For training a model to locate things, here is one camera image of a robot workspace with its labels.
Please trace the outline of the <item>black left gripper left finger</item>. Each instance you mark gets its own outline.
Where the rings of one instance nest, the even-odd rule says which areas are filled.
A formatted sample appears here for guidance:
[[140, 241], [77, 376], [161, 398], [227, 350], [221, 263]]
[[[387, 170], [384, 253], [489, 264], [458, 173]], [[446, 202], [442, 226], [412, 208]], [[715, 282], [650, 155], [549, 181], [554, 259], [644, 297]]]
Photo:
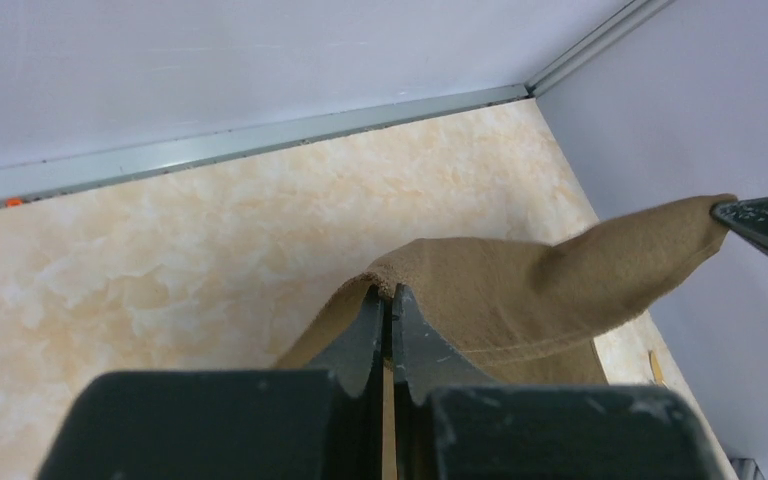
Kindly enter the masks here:
[[382, 477], [384, 300], [368, 289], [355, 319], [308, 366], [329, 374], [332, 394], [322, 479]]

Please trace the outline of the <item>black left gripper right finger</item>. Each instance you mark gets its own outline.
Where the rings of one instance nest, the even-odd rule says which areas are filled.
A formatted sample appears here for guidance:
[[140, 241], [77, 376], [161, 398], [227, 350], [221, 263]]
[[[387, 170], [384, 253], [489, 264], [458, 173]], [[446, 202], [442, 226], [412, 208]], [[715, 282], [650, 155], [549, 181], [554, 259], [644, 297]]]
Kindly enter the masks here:
[[450, 479], [464, 419], [449, 405], [494, 381], [427, 322], [411, 288], [396, 287], [391, 312], [395, 447], [400, 479]]

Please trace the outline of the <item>brown cloth napkin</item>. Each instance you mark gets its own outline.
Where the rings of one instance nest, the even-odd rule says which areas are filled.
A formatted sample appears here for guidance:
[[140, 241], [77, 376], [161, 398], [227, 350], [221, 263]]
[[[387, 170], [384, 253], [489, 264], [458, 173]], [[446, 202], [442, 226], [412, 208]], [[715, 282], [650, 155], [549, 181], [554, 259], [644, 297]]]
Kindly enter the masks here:
[[420, 238], [346, 280], [281, 356], [298, 368], [343, 333], [376, 287], [410, 287], [428, 323], [505, 383], [603, 385], [596, 337], [641, 316], [715, 255], [724, 196], [684, 198], [598, 223], [557, 244]]

